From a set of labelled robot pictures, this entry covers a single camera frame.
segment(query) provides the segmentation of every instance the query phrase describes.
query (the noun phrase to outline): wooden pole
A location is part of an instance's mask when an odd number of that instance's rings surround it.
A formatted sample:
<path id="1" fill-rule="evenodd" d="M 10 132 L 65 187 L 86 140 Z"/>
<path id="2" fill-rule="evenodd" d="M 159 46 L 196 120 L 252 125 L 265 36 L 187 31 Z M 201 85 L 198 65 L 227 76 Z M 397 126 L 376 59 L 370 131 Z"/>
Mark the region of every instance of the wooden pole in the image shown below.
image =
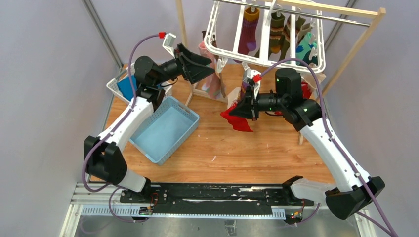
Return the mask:
<path id="1" fill-rule="evenodd" d="M 370 37 L 372 32 L 376 29 L 380 21 L 385 16 L 386 11 L 385 8 L 380 8 L 378 11 L 378 16 L 372 20 L 370 26 L 362 33 L 362 35 L 359 37 L 359 39 L 356 41 L 356 43 L 352 46 L 351 50 L 349 51 L 348 55 L 343 60 L 342 64 L 338 68 L 338 70 L 333 75 L 332 79 L 325 85 L 323 88 L 323 96 L 325 96 L 330 88 L 333 86 L 333 84 L 337 81 L 337 79 L 340 77 L 340 75 L 343 73 L 345 68 L 348 66 L 348 64 L 351 62 L 351 60 L 355 57 L 356 53 L 361 49 L 361 47 L 364 45 L 365 41 Z"/>
<path id="2" fill-rule="evenodd" d="M 183 16 L 182 0 L 176 0 L 177 18 L 179 20 L 180 35 L 182 37 L 182 44 L 187 48 L 188 39 L 186 37 L 185 18 Z"/>
<path id="3" fill-rule="evenodd" d="M 309 8 L 314 10 L 320 11 L 327 11 L 327 12 L 334 12 L 339 13 L 342 15 L 349 15 L 349 16 L 360 16 L 360 17 L 367 17 L 367 18 L 376 18 L 378 16 L 378 12 L 375 11 L 366 11 L 360 9 L 354 9 L 350 7 L 344 6 L 334 6 L 334 5 L 327 5 L 315 2 L 307 2 L 307 1 L 300 1 L 300 0 L 277 0 L 277 4 L 279 5 L 288 5 L 288 6 L 297 6 L 302 8 Z"/>

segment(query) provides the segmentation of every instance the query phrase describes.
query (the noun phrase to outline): gray wall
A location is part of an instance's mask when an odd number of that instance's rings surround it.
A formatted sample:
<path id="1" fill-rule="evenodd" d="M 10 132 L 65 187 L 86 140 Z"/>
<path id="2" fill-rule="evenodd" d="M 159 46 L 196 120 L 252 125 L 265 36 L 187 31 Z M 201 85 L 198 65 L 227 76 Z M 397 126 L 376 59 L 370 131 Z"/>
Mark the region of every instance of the gray wall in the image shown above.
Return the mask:
<path id="1" fill-rule="evenodd" d="M 175 33 L 177 35 L 175 43 L 181 42 L 175 0 L 92 0 L 92 2 L 123 62 L 128 62 L 133 45 L 140 39 L 158 31 Z M 316 2 L 345 6 L 347 0 L 318 0 Z M 182 3 L 188 47 L 191 51 L 199 53 L 198 45 L 202 41 L 201 31 L 207 29 L 214 2 L 210 0 L 182 0 Z M 217 21 L 218 47 L 233 49 L 239 10 L 238 5 L 221 4 Z M 339 14 L 333 13 L 324 13 L 324 15 L 339 17 Z M 256 29 L 257 42 L 260 41 L 262 22 L 261 14 Z M 333 23 L 324 21 L 323 24 L 326 38 Z M 141 55 L 149 55 L 156 62 L 170 59 L 170 55 L 162 48 L 161 41 L 158 40 L 145 42 L 140 46 L 134 58 Z"/>
<path id="2" fill-rule="evenodd" d="M 360 164 L 386 183 L 378 197 L 400 236 L 418 236 L 418 1 L 361 0 L 387 15 L 327 95 L 335 131 Z M 344 26 L 326 53 L 337 69 L 362 28 Z M 380 219 L 374 211 L 374 217 Z M 387 236 L 379 231 L 379 236 Z"/>
<path id="3" fill-rule="evenodd" d="M 3 0 L 0 32 L 0 236 L 57 236 L 116 67 L 80 0 Z"/>

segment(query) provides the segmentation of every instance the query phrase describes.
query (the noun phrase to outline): wooden frame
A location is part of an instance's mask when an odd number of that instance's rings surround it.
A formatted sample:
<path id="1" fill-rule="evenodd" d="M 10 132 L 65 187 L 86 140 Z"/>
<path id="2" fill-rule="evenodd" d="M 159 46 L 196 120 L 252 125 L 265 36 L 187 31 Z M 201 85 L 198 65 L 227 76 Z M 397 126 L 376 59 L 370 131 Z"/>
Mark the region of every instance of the wooden frame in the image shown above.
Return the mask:
<path id="1" fill-rule="evenodd" d="M 356 53 L 361 49 L 376 27 L 379 25 L 383 17 L 386 15 L 385 8 L 381 7 L 378 11 L 367 11 L 367 10 L 360 10 L 355 8 L 348 8 L 342 6 L 334 6 L 334 5 L 327 5 L 321 3 L 312 3 L 312 2 L 304 2 L 299 0 L 277 0 L 277 4 L 280 5 L 288 5 L 288 6 L 296 6 L 302 8 L 309 8 L 314 10 L 321 10 L 326 12 L 333 12 L 339 13 L 342 15 L 349 15 L 349 16 L 358 16 L 364 18 L 372 19 L 370 26 L 365 29 L 365 31 L 360 35 L 358 40 L 352 46 L 351 50 L 339 66 L 338 70 L 332 76 L 332 78 L 328 81 L 328 83 L 322 88 L 322 93 L 325 96 L 330 88 L 336 83 L 337 79 L 339 79 L 340 75 L 343 73 L 345 68 L 349 65 L 351 60 L 355 57 Z M 186 38 L 186 27 L 185 27 L 185 19 L 183 17 L 183 8 L 182 8 L 182 0 L 176 0 L 176 8 L 177 8 L 177 15 L 180 25 L 180 32 L 182 36 L 182 43 L 187 47 L 187 38 Z M 188 100 L 186 101 L 186 106 L 189 105 L 190 101 L 192 100 L 193 95 L 197 95 L 200 97 L 209 98 L 210 97 L 202 90 L 196 89 L 196 85 L 191 85 L 191 92 L 189 94 Z M 227 99 L 221 99 L 218 101 L 226 102 Z M 301 145 L 303 142 L 303 136 L 299 135 L 298 143 Z"/>

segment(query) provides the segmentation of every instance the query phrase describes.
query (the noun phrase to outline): light blue plastic basket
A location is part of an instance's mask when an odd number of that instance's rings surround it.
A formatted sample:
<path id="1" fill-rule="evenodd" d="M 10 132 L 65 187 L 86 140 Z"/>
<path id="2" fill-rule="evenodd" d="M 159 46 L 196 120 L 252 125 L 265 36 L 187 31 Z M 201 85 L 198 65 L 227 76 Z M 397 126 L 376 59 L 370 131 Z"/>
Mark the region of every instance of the light blue plastic basket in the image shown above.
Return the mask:
<path id="1" fill-rule="evenodd" d="M 153 163 L 163 165 L 197 129 L 198 122 L 197 113 L 168 96 L 129 141 Z"/>

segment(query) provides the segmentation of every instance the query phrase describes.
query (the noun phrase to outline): sock hanging on rack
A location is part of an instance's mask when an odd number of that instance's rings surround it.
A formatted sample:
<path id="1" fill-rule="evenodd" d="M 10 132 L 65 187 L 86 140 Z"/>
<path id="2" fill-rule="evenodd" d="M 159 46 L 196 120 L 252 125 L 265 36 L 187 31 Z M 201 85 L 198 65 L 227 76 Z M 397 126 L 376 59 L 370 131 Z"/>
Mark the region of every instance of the sock hanging on rack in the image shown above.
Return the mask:
<path id="1" fill-rule="evenodd" d="M 300 45 L 302 39 L 304 38 L 304 36 L 308 33 L 311 32 L 311 30 L 313 29 L 313 27 L 311 26 L 311 23 L 305 24 L 301 27 L 301 30 L 298 32 L 297 35 L 297 46 Z"/>
<path id="2" fill-rule="evenodd" d="M 259 22 L 260 11 L 252 7 L 248 7 L 243 15 L 242 33 L 240 34 L 238 53 L 247 55 L 250 51 L 256 49 L 256 27 Z"/>
<path id="3" fill-rule="evenodd" d="M 209 66 L 215 69 L 214 55 L 208 52 L 207 48 L 205 48 L 203 41 L 199 44 L 198 48 L 201 56 L 211 59 L 211 63 Z M 220 78 L 217 76 L 216 73 L 213 73 L 205 78 L 205 84 L 202 86 L 202 90 L 208 93 L 208 96 L 210 96 L 212 99 L 219 99 L 222 97 L 221 87 L 222 83 Z"/>
<path id="4" fill-rule="evenodd" d="M 271 29 L 269 31 L 269 52 L 268 58 L 272 53 L 279 53 L 281 50 L 279 45 L 279 40 L 282 36 L 282 31 L 284 30 L 285 16 L 281 13 L 280 16 L 276 12 L 272 13 L 271 18 Z M 260 49 L 254 55 L 256 58 L 259 57 Z"/>
<path id="5" fill-rule="evenodd" d="M 305 55 L 308 53 L 310 55 L 310 51 L 312 47 L 317 47 L 316 42 L 313 44 L 310 44 L 311 38 L 313 37 L 313 33 L 308 32 L 306 33 L 305 37 L 302 38 L 301 43 L 298 45 L 296 49 L 295 56 L 298 59 L 304 60 Z"/>
<path id="6" fill-rule="evenodd" d="M 298 16 L 298 19 L 295 21 L 295 33 L 297 34 L 302 25 L 305 23 L 305 19 L 301 16 Z M 284 27 L 284 32 L 281 36 L 279 44 L 281 45 L 281 56 L 279 60 L 285 59 L 288 49 L 290 48 L 290 35 L 291 35 L 291 16 L 288 17 L 287 23 Z"/>
<path id="7" fill-rule="evenodd" d="M 202 40 L 205 40 L 204 38 L 205 38 L 205 35 L 207 34 L 207 31 L 201 31 L 201 33 L 202 33 Z M 215 34 L 212 35 L 212 43 L 211 44 L 214 47 L 217 48 L 217 41 L 216 41 L 216 38 L 215 38 Z M 219 56 L 214 55 L 214 57 L 215 57 L 215 61 L 217 62 L 218 59 L 219 59 Z M 220 78 L 220 81 L 221 81 L 221 95 L 222 95 L 223 98 L 225 98 L 226 97 L 226 93 L 225 93 L 226 86 L 225 86 L 225 84 L 223 82 L 223 79 L 222 79 L 222 73 L 219 73 L 219 78 Z"/>

